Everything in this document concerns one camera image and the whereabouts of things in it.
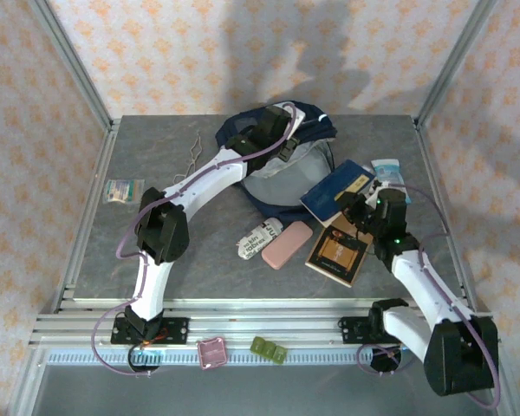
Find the aluminium mounting rail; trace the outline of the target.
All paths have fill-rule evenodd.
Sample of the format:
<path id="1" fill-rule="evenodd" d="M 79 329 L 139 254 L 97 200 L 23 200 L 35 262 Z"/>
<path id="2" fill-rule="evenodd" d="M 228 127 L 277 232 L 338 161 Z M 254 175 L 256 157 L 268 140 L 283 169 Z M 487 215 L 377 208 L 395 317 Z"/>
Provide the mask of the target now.
<path id="1" fill-rule="evenodd" d="M 230 348 L 245 348 L 255 336 L 286 348 L 337 348 L 338 321 L 365 316 L 372 298 L 327 299 L 172 299 L 164 302 L 169 317 L 187 317 L 186 346 L 221 336 Z M 78 348 L 90 345 L 94 325 L 120 299 L 68 299 L 55 313 L 40 314 L 30 346 Z"/>

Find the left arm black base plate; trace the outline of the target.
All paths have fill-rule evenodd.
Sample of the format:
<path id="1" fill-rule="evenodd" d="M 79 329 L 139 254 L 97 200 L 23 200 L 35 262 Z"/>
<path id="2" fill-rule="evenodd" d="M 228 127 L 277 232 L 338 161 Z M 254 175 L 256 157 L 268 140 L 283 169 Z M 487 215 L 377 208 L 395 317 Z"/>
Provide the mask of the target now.
<path id="1" fill-rule="evenodd" d="M 189 319 L 186 317 L 157 316 L 134 326 L 126 317 L 116 317 L 110 337 L 113 345 L 185 345 Z"/>

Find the aluminium side rail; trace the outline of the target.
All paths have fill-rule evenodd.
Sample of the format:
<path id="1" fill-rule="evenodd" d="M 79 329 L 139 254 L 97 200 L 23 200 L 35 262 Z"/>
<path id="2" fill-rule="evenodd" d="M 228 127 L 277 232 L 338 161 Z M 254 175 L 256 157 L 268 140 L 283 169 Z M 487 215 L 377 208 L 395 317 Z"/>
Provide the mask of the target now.
<path id="1" fill-rule="evenodd" d="M 432 193 L 435 197 L 435 201 L 439 206 L 441 212 L 445 216 L 446 223 L 449 227 L 449 236 L 447 237 L 447 243 L 451 252 L 452 261 L 457 273 L 459 285 L 461 287 L 462 294 L 465 302 L 472 309 L 478 311 L 478 297 L 474 287 L 472 274 L 469 271 L 467 262 L 463 259 L 463 251 L 461 245 L 456 239 L 455 232 L 452 227 L 452 208 L 450 205 L 450 199 L 443 182 L 443 177 L 439 171 L 437 160 L 432 154 L 430 142 L 425 136 L 425 128 L 413 121 L 414 130 L 416 132 L 417 140 L 419 142 L 419 148 L 422 154 L 422 158 L 426 165 L 429 181 L 432 187 Z"/>
<path id="2" fill-rule="evenodd" d="M 65 289 L 76 285 L 96 209 L 101 200 L 101 192 L 119 131 L 120 122 L 121 119 L 114 119 L 104 134 L 100 151 L 94 163 L 94 170 L 91 175 L 85 205 L 81 213 L 79 224 L 76 228 L 75 239 L 71 244 L 69 256 L 59 286 L 55 291 L 51 304 L 47 308 L 48 312 L 57 312 L 60 308 Z"/>

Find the blue wet wipes packet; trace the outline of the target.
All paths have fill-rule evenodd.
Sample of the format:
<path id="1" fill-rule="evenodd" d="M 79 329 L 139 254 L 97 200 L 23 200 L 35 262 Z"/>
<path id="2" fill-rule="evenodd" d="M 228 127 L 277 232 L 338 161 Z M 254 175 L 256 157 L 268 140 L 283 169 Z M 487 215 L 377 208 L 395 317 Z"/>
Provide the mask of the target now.
<path id="1" fill-rule="evenodd" d="M 374 159 L 371 161 L 375 176 L 380 182 L 396 184 L 398 189 L 406 195 L 406 203 L 411 204 L 412 200 L 404 187 L 404 179 L 400 171 L 400 162 L 397 159 Z"/>

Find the small green tray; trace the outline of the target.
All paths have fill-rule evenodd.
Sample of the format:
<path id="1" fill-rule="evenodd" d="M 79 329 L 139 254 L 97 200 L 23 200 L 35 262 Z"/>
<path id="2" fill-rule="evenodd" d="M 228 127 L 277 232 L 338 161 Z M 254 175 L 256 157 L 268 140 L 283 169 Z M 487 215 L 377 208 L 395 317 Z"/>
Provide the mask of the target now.
<path id="1" fill-rule="evenodd" d="M 260 336 L 255 336 L 251 345 L 250 351 L 263 357 L 265 360 L 282 365 L 288 354 L 288 350 L 272 341 L 267 341 Z"/>

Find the blue book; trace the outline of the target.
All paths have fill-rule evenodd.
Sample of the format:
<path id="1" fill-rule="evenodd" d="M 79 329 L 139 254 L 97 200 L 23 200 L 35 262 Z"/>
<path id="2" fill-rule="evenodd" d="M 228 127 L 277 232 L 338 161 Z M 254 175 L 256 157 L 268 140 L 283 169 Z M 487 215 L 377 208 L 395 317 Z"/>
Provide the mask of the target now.
<path id="1" fill-rule="evenodd" d="M 374 174 L 345 160 L 328 176 L 301 196 L 304 208 L 324 227 L 329 226 L 340 212 L 337 199 L 344 192 L 364 192 L 374 180 Z"/>

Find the pink phone case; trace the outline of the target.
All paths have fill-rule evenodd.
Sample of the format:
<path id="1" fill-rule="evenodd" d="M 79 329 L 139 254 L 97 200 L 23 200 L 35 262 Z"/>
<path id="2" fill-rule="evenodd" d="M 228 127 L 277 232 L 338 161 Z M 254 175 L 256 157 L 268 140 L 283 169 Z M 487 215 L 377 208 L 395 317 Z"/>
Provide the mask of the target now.
<path id="1" fill-rule="evenodd" d="M 312 229 L 295 221 L 262 251 L 262 259 L 274 270 L 281 269 L 312 237 Z"/>

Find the aluminium frame post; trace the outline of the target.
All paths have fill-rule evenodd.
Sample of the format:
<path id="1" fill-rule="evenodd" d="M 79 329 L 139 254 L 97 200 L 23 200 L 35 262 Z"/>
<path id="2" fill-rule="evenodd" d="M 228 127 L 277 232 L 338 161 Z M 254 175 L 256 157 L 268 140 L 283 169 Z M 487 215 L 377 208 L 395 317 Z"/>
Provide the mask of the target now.
<path id="1" fill-rule="evenodd" d="M 413 118 L 413 124 L 420 131 L 430 119 L 436 106 L 443 98 L 446 89 L 451 84 L 454 75 L 458 71 L 461 62 L 469 52 L 478 34 L 486 23 L 489 15 L 495 7 L 497 0 L 478 0 L 476 6 L 467 19 L 465 26 L 460 32 L 457 41 L 445 60 L 445 64 L 421 106 L 419 114 Z"/>
<path id="2" fill-rule="evenodd" d="M 99 124 L 109 131 L 114 123 L 113 119 L 49 0 L 28 0 L 28 3 L 92 114 Z"/>

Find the navy blue backpack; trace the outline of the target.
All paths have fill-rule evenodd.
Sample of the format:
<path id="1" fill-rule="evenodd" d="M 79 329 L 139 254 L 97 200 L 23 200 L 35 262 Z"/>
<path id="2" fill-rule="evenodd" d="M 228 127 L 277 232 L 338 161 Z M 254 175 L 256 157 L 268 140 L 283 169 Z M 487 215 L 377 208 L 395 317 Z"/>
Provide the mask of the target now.
<path id="1" fill-rule="evenodd" d="M 301 204 L 301 196 L 335 169 L 330 141 L 336 137 L 337 129 L 332 121 L 313 104 L 294 101 L 293 105 L 306 117 L 290 136 L 298 141 L 290 159 L 281 159 L 280 150 L 261 169 L 248 170 L 238 183 L 265 217 L 282 222 L 309 219 L 311 215 Z M 215 139 L 224 148 L 224 124 Z"/>

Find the black white printed packet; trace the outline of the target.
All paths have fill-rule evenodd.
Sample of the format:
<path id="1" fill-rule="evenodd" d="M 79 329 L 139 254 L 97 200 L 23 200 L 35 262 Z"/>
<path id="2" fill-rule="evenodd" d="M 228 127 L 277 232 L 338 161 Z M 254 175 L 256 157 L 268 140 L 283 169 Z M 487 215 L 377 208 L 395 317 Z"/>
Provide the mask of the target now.
<path id="1" fill-rule="evenodd" d="M 283 224 L 277 218 L 267 218 L 237 243 L 237 254 L 249 260 L 261 252 L 283 232 Z"/>

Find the small pink tray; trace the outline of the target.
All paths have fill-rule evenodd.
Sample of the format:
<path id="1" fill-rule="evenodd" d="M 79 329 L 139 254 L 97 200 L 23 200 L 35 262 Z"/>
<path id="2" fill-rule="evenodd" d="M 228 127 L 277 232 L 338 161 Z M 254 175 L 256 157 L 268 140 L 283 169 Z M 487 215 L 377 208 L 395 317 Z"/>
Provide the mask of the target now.
<path id="1" fill-rule="evenodd" d="M 203 370 L 222 367 L 228 361 L 224 338 L 217 336 L 197 344 L 199 365 Z"/>

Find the grey metal lower panel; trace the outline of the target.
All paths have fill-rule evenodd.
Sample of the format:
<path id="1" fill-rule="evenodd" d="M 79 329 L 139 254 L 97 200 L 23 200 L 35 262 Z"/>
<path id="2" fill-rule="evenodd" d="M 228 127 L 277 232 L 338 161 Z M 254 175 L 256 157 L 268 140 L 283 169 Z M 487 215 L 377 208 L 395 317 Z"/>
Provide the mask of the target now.
<path id="1" fill-rule="evenodd" d="M 124 377 L 101 367 L 43 366 L 8 416 L 514 416 L 463 394 L 439 397 L 420 366 L 391 377 L 355 366 L 169 367 Z"/>

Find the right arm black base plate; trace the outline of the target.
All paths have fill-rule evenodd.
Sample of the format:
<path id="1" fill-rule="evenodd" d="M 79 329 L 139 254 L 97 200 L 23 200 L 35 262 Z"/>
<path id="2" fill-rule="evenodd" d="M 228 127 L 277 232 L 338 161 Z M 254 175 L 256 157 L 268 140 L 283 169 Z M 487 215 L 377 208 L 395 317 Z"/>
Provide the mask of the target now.
<path id="1" fill-rule="evenodd" d="M 406 344 L 412 338 L 408 333 L 388 333 L 381 316 L 343 316 L 338 327 L 344 344 Z"/>

